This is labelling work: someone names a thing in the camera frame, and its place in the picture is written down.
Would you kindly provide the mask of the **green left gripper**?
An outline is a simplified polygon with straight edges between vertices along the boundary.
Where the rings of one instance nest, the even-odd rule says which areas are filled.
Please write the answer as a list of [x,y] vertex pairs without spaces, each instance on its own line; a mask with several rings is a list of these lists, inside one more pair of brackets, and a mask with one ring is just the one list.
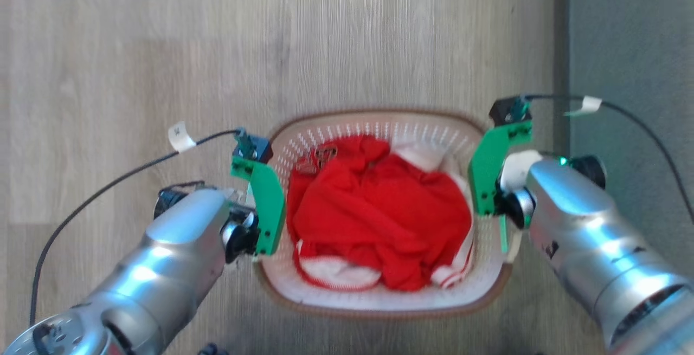
[[265,163],[233,157],[230,174],[248,182],[258,216],[256,255],[273,255],[279,246],[287,215],[284,189],[275,169]]

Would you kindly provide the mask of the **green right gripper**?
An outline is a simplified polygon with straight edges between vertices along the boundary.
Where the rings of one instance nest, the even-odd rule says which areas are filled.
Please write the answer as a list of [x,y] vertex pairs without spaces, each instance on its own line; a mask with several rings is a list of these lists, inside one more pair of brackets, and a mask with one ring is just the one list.
[[519,188],[511,188],[510,192],[502,190],[501,175],[511,147],[529,143],[531,138],[531,121],[494,127],[484,133],[468,165],[475,214],[479,217],[504,217],[500,225],[502,252],[506,254],[517,254],[522,238],[516,232],[511,236],[506,234],[510,224],[518,230],[525,229],[528,214],[522,207],[524,193],[518,193]]

